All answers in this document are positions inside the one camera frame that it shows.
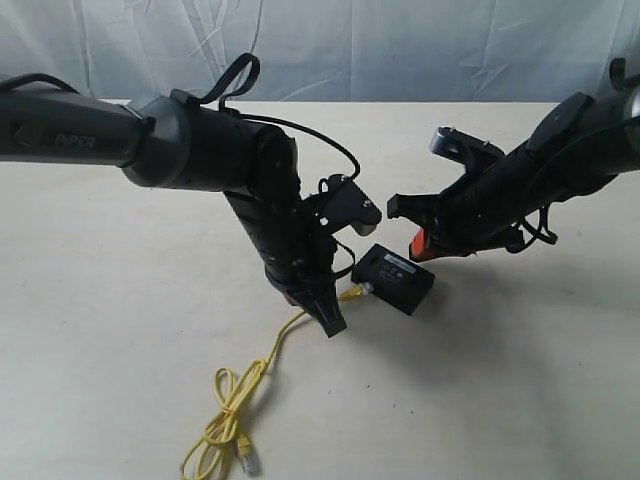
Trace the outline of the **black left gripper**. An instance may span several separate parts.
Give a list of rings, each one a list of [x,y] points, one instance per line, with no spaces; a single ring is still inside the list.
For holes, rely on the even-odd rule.
[[[224,196],[263,261],[268,281],[286,302],[314,318],[327,337],[344,331],[332,271],[337,244],[319,217],[332,195],[303,199],[295,194],[282,202],[241,190],[226,190]]]

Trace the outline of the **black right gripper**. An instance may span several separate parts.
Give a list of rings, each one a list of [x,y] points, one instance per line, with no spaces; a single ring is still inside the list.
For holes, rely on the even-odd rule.
[[[484,172],[465,171],[439,194],[394,194],[388,219],[425,220],[409,244],[409,259],[424,263],[500,248],[520,253],[536,241],[553,245],[553,193],[531,185],[552,154],[521,144]]]

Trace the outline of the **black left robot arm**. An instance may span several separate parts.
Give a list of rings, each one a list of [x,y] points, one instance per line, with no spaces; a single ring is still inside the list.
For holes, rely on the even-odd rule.
[[[107,103],[27,74],[1,83],[1,158],[114,166],[141,187],[220,192],[268,281],[328,336],[346,326],[332,269],[336,242],[301,197],[296,142],[278,127],[174,95]]]

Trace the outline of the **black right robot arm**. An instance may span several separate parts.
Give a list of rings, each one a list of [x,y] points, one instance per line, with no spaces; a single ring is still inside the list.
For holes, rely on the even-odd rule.
[[[639,90],[619,87],[601,99],[575,93],[508,153],[453,127],[438,128],[430,150],[465,171],[438,194],[395,194],[387,201],[388,218],[420,228],[410,260],[495,249],[518,254],[537,241],[553,245],[552,204],[592,195],[638,170]]]

